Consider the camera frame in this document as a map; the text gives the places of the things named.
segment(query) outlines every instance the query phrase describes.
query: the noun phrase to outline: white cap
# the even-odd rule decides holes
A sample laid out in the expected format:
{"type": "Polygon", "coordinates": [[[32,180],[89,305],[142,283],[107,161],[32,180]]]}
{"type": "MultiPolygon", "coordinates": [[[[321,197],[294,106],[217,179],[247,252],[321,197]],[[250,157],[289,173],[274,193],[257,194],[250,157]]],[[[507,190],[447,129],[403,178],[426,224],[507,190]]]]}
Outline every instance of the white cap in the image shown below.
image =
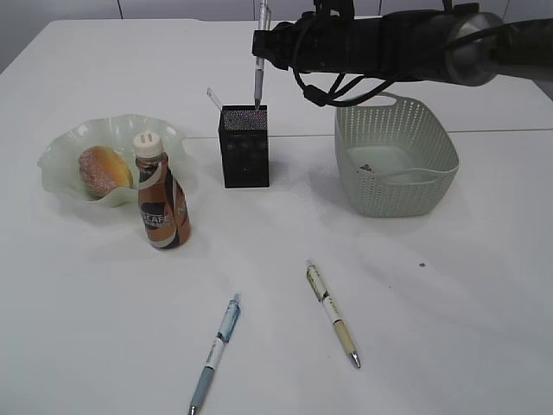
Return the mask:
{"type": "Polygon", "coordinates": [[[163,143],[157,134],[145,131],[132,139],[137,157],[153,158],[163,153],[163,143]]]}

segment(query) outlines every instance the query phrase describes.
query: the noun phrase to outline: pen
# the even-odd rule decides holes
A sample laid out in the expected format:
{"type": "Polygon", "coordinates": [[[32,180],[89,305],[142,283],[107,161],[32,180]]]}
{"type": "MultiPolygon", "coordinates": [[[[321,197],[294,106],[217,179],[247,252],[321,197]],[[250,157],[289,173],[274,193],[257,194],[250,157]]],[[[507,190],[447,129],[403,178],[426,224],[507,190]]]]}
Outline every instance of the pen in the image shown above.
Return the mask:
{"type": "MultiPolygon", "coordinates": [[[[261,6],[259,8],[259,23],[257,24],[257,30],[269,30],[270,26],[270,9],[267,4],[267,0],[261,0],[261,6]]],[[[263,77],[265,69],[265,59],[256,58],[256,79],[255,87],[253,91],[253,100],[255,102],[256,110],[261,105],[261,98],[263,96],[263,77]]]]}
{"type": "Polygon", "coordinates": [[[315,292],[317,300],[319,303],[322,303],[325,311],[327,312],[328,317],[334,326],[334,331],[336,332],[347,357],[349,357],[350,361],[352,361],[352,364],[357,369],[360,369],[361,360],[359,359],[359,353],[357,353],[357,348],[355,347],[352,337],[344,324],[340,312],[338,311],[338,307],[336,307],[334,300],[328,293],[327,287],[322,282],[321,274],[319,273],[319,270],[317,270],[317,267],[311,261],[307,261],[307,264],[308,281],[311,288],[313,288],[313,291],[315,292]]]}
{"type": "Polygon", "coordinates": [[[226,307],[225,315],[223,316],[223,321],[219,327],[219,332],[215,336],[213,345],[209,355],[207,356],[206,365],[204,370],[201,372],[200,380],[198,380],[198,386],[194,391],[194,396],[190,400],[190,409],[188,415],[194,415],[197,413],[206,399],[207,391],[213,380],[213,375],[215,370],[217,370],[217,365],[223,354],[223,349],[225,344],[231,340],[232,332],[234,331],[234,326],[238,321],[240,316],[240,296],[236,294],[234,298],[226,307]]]}

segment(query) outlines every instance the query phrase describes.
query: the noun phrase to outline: plastic bowl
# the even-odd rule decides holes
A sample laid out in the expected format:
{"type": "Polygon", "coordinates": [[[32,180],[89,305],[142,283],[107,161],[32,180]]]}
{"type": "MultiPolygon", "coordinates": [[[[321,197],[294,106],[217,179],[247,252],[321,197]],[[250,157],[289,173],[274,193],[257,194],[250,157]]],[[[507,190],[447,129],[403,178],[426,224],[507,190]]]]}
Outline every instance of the plastic bowl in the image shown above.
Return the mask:
{"type": "MultiPolygon", "coordinates": [[[[135,188],[116,188],[103,198],[95,198],[80,179],[79,156],[95,145],[111,147],[129,166],[133,186],[138,184],[138,169],[132,149],[132,138],[143,131],[153,131],[162,138],[169,166],[184,163],[184,135],[173,125],[156,118],[128,114],[112,118],[91,119],[57,137],[42,153],[38,166],[42,170],[42,188],[49,193],[71,195],[88,203],[115,207],[138,201],[135,188]]],[[[172,169],[175,178],[180,177],[172,169]]]]}

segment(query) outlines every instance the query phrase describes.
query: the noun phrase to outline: plastic bottle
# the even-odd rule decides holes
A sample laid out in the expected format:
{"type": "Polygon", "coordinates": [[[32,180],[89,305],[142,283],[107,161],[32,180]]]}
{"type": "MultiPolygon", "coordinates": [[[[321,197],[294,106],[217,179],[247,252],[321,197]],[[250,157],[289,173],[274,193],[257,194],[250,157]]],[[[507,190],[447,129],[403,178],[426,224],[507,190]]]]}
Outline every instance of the plastic bottle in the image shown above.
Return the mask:
{"type": "Polygon", "coordinates": [[[168,166],[162,140],[151,131],[132,140],[140,171],[138,205],[149,242],[159,249],[176,248],[190,236],[184,192],[168,166]]]}

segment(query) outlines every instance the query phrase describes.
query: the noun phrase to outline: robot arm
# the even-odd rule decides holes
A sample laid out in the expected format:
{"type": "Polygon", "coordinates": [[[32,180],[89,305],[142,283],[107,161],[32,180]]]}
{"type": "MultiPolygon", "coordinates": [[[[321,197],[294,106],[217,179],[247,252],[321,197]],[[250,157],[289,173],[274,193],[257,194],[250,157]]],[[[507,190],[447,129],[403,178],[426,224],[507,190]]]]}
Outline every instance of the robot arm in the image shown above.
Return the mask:
{"type": "Polygon", "coordinates": [[[433,80],[480,86],[496,74],[553,80],[553,19],[503,24],[477,3],[441,10],[354,19],[353,0],[315,0],[295,23],[254,33],[252,52],[294,71],[317,105],[357,105],[393,82],[433,80]],[[306,86],[300,73],[338,73],[328,93],[306,86]],[[345,74],[358,77],[338,89],[345,74]],[[356,99],[338,101],[364,78],[384,80],[356,99]]]}

